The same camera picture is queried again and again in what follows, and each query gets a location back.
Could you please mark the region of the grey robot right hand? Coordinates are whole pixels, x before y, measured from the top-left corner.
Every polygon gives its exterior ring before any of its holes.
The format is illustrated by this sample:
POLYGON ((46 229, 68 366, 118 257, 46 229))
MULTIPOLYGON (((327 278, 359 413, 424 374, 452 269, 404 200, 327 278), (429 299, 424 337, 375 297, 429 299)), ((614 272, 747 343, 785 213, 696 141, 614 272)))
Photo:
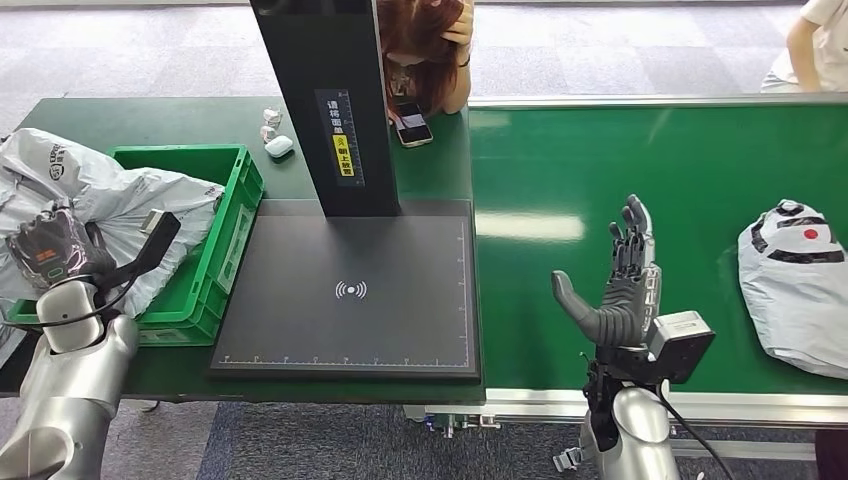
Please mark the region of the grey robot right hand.
POLYGON ((662 270, 656 264, 651 215, 631 194, 620 211, 623 222, 612 222, 610 273, 599 306, 589 305, 562 270, 551 272, 552 293, 582 334, 601 347, 643 346, 659 315, 662 270))

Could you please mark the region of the person's left hand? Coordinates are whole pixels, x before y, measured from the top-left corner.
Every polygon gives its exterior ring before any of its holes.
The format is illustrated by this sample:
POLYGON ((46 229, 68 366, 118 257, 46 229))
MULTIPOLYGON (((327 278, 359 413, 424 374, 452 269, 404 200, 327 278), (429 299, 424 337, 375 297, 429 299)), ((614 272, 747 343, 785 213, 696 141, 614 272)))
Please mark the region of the person's left hand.
POLYGON ((461 47, 468 47, 471 44, 473 35, 473 21, 474 2, 466 0, 463 2, 463 9, 459 18, 441 34, 441 37, 461 47))

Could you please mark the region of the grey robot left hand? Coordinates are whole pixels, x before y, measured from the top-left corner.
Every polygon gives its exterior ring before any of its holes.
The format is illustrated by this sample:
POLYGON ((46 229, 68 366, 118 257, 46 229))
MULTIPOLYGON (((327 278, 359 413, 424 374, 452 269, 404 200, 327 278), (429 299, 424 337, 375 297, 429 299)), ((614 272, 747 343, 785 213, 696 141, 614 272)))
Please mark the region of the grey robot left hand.
POLYGON ((68 278, 102 275, 117 267, 100 228, 71 208, 44 210, 5 238, 16 266, 39 293, 68 278))

